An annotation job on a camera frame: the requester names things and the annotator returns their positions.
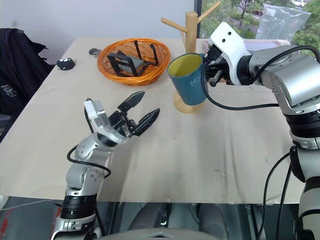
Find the blue mug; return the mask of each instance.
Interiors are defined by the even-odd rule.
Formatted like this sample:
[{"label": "blue mug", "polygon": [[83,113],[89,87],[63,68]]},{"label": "blue mug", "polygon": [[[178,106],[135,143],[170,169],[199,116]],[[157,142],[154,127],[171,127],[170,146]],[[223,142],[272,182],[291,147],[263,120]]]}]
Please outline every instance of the blue mug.
[{"label": "blue mug", "polygon": [[201,87],[202,58],[203,54],[187,53],[174,59],[168,66],[168,74],[175,89],[183,102],[190,106],[201,104],[206,100]]}]

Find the table surface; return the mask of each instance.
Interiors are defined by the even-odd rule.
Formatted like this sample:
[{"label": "table surface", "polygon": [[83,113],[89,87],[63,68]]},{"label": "table surface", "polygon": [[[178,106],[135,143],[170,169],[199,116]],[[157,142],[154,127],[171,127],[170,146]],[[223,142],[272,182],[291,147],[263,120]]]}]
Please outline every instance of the table surface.
[{"label": "table surface", "polygon": [[[0,195],[63,199],[67,152],[89,134],[83,102],[101,100],[107,114],[130,94],[144,90],[141,103],[129,112],[138,121],[160,108],[157,121],[141,137],[117,146],[109,160],[112,174],[100,201],[252,203],[263,200],[264,185],[274,163],[292,145],[279,108],[229,111],[206,102],[196,114],[175,109],[175,88],[165,72],[156,82],[130,87],[106,79],[89,49],[103,49],[119,38],[78,38],[64,57],[72,70],[57,67],[49,74],[0,144]],[[185,50],[178,38],[158,38],[171,58]],[[197,52],[203,50],[197,41]],[[263,86],[218,84],[210,94],[229,106],[275,103]],[[267,203],[279,203],[289,160],[275,170]],[[285,202],[298,203],[304,185],[290,179]]]}]

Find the wooden base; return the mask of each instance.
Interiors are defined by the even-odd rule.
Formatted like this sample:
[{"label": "wooden base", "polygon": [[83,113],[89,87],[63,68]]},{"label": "wooden base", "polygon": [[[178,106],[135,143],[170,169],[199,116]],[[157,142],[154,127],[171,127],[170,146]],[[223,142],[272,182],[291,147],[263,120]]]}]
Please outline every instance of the wooden base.
[{"label": "wooden base", "polygon": [[205,102],[202,102],[194,106],[187,105],[184,103],[180,95],[176,92],[173,97],[173,104],[176,109],[178,109],[180,112],[184,114],[195,114],[204,107]]}]

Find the wicker basket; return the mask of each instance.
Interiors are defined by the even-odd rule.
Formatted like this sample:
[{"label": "wicker basket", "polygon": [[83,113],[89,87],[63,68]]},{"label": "wicker basket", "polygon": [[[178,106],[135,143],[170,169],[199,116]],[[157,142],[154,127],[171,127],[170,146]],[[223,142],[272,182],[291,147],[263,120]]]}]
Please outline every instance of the wicker basket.
[{"label": "wicker basket", "polygon": [[[132,74],[129,74],[127,72],[125,72],[125,74],[131,76],[117,76],[109,62],[109,59],[107,58],[107,55],[109,53],[115,54],[120,50],[125,55],[138,58],[139,56],[134,44],[135,40],[138,41],[142,59],[146,61],[154,62],[154,52],[151,49],[150,44],[154,45],[158,58],[158,65],[149,65],[140,76],[133,76]],[[129,38],[122,41],[117,41],[101,51],[97,61],[97,66],[99,71],[107,79],[129,86],[144,86],[155,82],[166,70],[169,62],[170,52],[167,46],[163,43],[150,38]]]}]

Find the wall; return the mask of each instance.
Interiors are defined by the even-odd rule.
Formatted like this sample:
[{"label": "wall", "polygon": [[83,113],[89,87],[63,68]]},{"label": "wall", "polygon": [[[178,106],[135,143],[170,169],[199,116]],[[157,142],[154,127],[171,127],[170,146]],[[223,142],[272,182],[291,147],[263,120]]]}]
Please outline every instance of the wall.
[{"label": "wall", "polygon": [[184,26],[193,9],[194,0],[2,0],[0,27],[24,30],[55,63],[77,37],[179,38],[161,17]]}]

